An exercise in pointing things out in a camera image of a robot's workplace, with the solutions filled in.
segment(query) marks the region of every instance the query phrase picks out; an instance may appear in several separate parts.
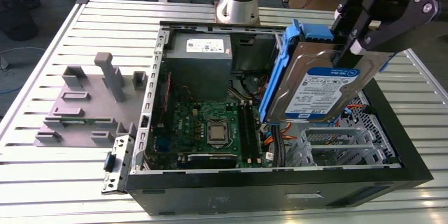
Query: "ram slot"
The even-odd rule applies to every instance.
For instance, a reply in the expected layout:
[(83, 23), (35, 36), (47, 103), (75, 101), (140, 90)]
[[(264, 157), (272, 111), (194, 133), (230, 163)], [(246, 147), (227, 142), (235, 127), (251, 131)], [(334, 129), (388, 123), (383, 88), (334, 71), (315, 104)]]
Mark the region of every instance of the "ram slot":
[(238, 117), (238, 128), (240, 129), (240, 142), (242, 142), (242, 158), (243, 161), (248, 161), (251, 158), (251, 146), (250, 146), (250, 136), (246, 125), (246, 106), (239, 105), (239, 117)]
[(248, 136), (248, 145), (250, 145), (250, 153), (252, 162), (256, 163), (258, 159), (260, 158), (259, 152), (259, 141), (256, 136), (256, 125), (255, 125), (255, 118), (252, 112), (252, 106), (246, 106), (246, 131)]

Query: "hard drive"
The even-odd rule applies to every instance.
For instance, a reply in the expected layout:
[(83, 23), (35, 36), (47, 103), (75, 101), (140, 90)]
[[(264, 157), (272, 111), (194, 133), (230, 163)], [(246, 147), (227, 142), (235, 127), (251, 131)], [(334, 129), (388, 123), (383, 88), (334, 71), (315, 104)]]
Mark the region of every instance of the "hard drive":
[[(331, 59), (340, 46), (316, 40), (319, 33), (310, 27), (291, 26), (284, 34), (271, 83), (260, 107), (262, 119), (268, 123), (331, 123), (350, 100), (388, 62), (391, 55), (367, 52), (354, 69), (334, 68)], [(292, 55), (292, 38), (300, 38)]]

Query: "metal bracket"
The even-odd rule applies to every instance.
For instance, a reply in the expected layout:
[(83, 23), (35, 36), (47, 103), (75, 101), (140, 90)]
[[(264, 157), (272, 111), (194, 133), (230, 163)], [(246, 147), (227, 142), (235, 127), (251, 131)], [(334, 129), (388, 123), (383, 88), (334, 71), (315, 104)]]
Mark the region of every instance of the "metal bracket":
[(135, 139), (130, 135), (115, 139), (112, 151), (107, 154), (104, 162), (103, 195), (127, 194), (124, 186), (131, 169), (134, 144)]

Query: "red wire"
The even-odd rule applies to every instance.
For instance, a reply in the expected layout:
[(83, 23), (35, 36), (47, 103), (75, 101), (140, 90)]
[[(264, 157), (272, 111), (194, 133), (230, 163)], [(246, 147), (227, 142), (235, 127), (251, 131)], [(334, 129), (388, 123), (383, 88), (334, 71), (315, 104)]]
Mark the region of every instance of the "red wire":
[(166, 106), (168, 103), (170, 89), (171, 89), (171, 72), (168, 73), (168, 88), (167, 88), (167, 93), (166, 93), (166, 99), (163, 101), (162, 115), (160, 115), (158, 124), (162, 123), (163, 115), (166, 114)]

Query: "hard drive label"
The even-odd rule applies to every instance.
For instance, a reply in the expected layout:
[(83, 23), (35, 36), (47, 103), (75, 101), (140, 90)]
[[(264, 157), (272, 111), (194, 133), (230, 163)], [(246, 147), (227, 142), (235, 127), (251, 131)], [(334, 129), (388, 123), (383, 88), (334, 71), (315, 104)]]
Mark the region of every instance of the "hard drive label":
[(287, 108), (291, 118), (315, 119), (328, 113), (343, 93), (342, 87), (352, 83), (360, 71), (343, 68), (311, 68)]
[(188, 39), (187, 52), (224, 52), (223, 39)]

